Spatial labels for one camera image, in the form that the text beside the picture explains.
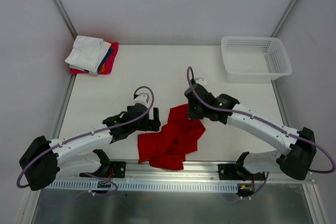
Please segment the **red t shirt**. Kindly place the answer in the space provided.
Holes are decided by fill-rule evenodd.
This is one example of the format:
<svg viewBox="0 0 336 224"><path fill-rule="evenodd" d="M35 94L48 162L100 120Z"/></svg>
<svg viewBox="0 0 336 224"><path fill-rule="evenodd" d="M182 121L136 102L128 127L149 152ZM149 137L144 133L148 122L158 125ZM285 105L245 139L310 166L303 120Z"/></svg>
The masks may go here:
<svg viewBox="0 0 336 224"><path fill-rule="evenodd" d="M188 118L188 105L170 109L167 123L159 132L138 135L138 163L166 170L183 170L186 155L198 150L205 132L200 120Z"/></svg>

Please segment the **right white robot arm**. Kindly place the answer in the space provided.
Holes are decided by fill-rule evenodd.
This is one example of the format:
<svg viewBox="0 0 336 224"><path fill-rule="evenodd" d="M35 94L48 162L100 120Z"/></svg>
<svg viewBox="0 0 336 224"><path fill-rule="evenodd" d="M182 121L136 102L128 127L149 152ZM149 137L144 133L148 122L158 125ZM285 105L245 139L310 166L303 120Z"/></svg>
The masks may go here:
<svg viewBox="0 0 336 224"><path fill-rule="evenodd" d="M312 130L301 131L269 122L254 114L237 99L220 94L215 97L195 83L184 92L188 101L188 116L204 118L241 129L271 145L274 150L263 153L243 152L229 175L248 180L253 174L283 172L295 180L305 180L317 152Z"/></svg>

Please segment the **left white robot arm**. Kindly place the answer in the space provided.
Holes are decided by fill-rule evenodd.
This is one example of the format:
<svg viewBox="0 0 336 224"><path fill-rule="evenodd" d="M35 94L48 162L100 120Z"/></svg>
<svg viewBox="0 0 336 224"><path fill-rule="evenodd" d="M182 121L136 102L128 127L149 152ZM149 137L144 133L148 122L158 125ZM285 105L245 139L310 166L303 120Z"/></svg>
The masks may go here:
<svg viewBox="0 0 336 224"><path fill-rule="evenodd" d="M107 177L111 165L102 148L136 131L157 132L161 126L159 109L152 109L152 119L149 111L145 105L137 103L77 136L52 140L43 135L35 138L19 160L23 170L19 178L26 178L26 186L37 191L59 177L89 174Z"/></svg>

